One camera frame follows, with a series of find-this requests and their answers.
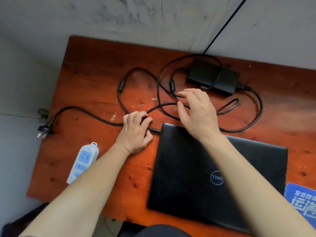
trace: laptop charger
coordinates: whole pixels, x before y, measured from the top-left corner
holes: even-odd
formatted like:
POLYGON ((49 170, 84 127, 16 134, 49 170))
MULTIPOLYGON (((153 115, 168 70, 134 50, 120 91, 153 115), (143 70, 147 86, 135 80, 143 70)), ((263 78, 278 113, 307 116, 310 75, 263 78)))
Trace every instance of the laptop charger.
MULTIPOLYGON (((196 58, 192 62, 186 82, 208 89, 217 79, 219 72, 219 66, 196 58)), ((222 67, 219 79, 214 83, 211 91, 223 96, 233 95, 239 76, 240 73, 222 67)))

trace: gray wall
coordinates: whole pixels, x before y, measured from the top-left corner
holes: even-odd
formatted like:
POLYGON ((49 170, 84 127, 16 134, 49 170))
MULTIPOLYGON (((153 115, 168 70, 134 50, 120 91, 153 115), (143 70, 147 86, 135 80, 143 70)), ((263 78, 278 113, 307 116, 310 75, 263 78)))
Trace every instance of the gray wall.
MULTIPOLYGON (((0 32, 56 66, 69 35, 201 52, 242 0, 0 0, 0 32)), ((247 0, 209 53, 316 69, 316 0, 247 0)))
POLYGON ((28 198, 41 139, 38 108, 50 108, 58 69, 0 37, 0 228, 40 204, 28 198))

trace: laptop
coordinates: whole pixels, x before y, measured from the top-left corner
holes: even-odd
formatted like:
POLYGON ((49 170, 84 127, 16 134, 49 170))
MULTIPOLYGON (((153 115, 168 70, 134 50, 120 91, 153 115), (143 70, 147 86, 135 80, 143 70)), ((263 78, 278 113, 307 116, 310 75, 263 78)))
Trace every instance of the laptop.
MULTIPOLYGON (((287 149, 233 136, 227 138, 283 195, 287 149)), ((214 162, 181 126, 162 126, 147 207, 249 233, 214 162)))

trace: forearm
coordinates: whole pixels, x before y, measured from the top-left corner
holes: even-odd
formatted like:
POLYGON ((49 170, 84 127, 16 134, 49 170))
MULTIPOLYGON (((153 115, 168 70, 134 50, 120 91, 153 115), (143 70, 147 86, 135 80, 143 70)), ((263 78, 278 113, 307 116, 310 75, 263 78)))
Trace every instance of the forearm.
POLYGON ((254 236, 314 236, 313 227, 221 135, 201 141, 254 236))
POLYGON ((129 152, 114 144, 55 200, 20 236, 91 236, 129 152))

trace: wooden table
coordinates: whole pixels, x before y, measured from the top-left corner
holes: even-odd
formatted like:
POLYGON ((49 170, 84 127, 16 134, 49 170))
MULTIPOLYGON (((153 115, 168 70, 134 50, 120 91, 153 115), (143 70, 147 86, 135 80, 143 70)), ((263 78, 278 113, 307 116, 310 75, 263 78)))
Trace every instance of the wooden table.
MULTIPOLYGON (((117 98, 117 87, 124 74, 131 68, 144 67, 157 75, 165 63, 185 54, 70 37, 49 116, 62 107, 77 105, 104 119, 122 122, 125 112, 117 98)), ((232 58, 220 60, 224 66, 240 72, 241 81, 256 90, 264 104, 263 115, 253 127, 231 135, 287 147, 287 182, 316 189, 316 71, 232 58)), ((168 68, 162 83, 168 87, 171 70, 191 61, 168 68)), ((193 87, 185 83, 181 73, 175 76, 175 82, 177 90, 193 87)), ((219 117, 219 125, 227 129, 243 127, 253 120, 258 112, 256 101, 244 92, 229 98, 210 93, 216 108, 236 96, 240 98, 239 106, 219 117)), ((136 72, 128 78, 121 97, 130 111, 146 111, 158 103, 156 83, 147 74, 136 72)), ((164 91, 161 99, 173 101, 164 91)), ((176 114, 175 106, 166 109, 176 114)), ((150 116, 154 128, 161 128, 165 122, 180 124, 160 110, 150 116)), ((121 127, 104 124, 77 110, 64 112, 56 121, 55 134, 42 141, 27 195, 43 202, 52 201, 68 186, 66 180, 81 146, 97 142, 101 156, 113 145, 120 130, 121 127)), ((173 225, 192 236, 244 236, 234 230, 146 208, 158 141, 159 135, 154 135, 148 147, 127 159, 102 213, 146 226, 173 225)))

